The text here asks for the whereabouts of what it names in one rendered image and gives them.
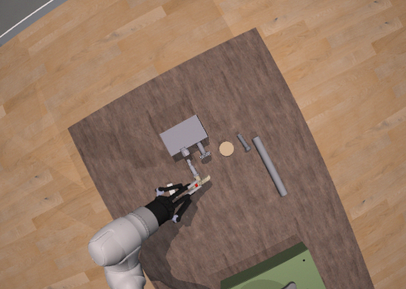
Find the long grey metal bar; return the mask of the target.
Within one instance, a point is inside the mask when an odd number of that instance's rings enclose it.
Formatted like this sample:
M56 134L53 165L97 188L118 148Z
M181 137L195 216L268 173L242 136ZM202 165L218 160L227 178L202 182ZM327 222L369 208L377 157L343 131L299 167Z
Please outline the long grey metal bar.
M266 151L265 146L263 145L263 142L261 141L259 135L255 138L252 138L252 141L254 142L263 162L265 163L268 172L271 175L271 178L274 181L274 184L277 187L277 190L279 191L279 194L281 196L285 196L288 192L285 189L285 186L282 183L282 180L279 177L279 174L277 173L276 168L274 167L274 164L271 161L271 158L268 155L268 152Z

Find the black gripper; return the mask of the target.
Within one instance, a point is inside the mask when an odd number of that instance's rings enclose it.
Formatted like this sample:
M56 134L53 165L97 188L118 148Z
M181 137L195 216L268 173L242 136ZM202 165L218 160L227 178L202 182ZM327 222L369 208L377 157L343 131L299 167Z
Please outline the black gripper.
M201 187L201 185L189 190L184 196L176 200L174 203L172 201L180 194L182 194L183 192L194 186L197 182L199 182L199 180L193 181L192 183L189 183L185 186L182 186L182 183L180 183L166 188L159 187L155 189L155 192L157 192L157 196L155 197L154 201L150 202L145 207L149 208L154 213L154 215L158 220L159 226L164 224L167 220L172 220L174 223L180 222L183 213L187 210L190 203L192 202L190 196L192 196L195 193L195 191ZM169 197L161 196L162 194L164 194L164 192L176 188L178 188L179 190L170 195ZM175 208L178 207L181 203L183 203L182 206L178 209L178 211L174 215Z

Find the grey hex bolt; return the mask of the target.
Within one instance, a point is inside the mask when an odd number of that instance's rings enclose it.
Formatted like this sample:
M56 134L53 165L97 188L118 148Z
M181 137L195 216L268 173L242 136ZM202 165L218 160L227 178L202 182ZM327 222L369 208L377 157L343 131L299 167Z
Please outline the grey hex bolt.
M237 137L238 137L238 139L240 140L240 142L243 144L243 146L245 147L244 150L245 150L245 151L250 150L251 146L249 146L249 145L246 143L246 141L243 139L242 135L239 134Z

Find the tan round disc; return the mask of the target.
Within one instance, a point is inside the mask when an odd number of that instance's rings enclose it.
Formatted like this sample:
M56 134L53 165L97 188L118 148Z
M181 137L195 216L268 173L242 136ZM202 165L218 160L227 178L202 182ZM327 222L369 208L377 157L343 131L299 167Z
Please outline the tan round disc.
M220 145L219 151L224 156L230 156L234 151L234 146L230 142L225 141Z

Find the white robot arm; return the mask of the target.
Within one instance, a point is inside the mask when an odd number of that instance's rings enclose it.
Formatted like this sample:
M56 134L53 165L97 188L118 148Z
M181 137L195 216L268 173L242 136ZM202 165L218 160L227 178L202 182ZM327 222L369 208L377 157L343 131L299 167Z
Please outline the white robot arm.
M139 207L111 221L90 239L90 256L96 264L105 266L104 274L111 289L144 289L146 278L138 255L142 243L158 228L154 213Z

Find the grey shaft with cream gear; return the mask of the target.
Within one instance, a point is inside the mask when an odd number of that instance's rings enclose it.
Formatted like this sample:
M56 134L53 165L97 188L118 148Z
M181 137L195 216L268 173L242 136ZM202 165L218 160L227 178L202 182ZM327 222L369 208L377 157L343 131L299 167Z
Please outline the grey shaft with cream gear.
M210 176L209 176L209 175L200 178L199 173L197 173L196 169L195 169L194 166L191 164L191 161L188 159L187 162L188 162L188 165L190 166L190 167L189 167L190 170L191 170L192 173L193 173L193 177L194 177L196 180L199 180L199 182L197 182L194 186L192 186L191 189L196 188L196 187L198 187L198 186L204 184L205 182L207 182L207 181L210 179Z

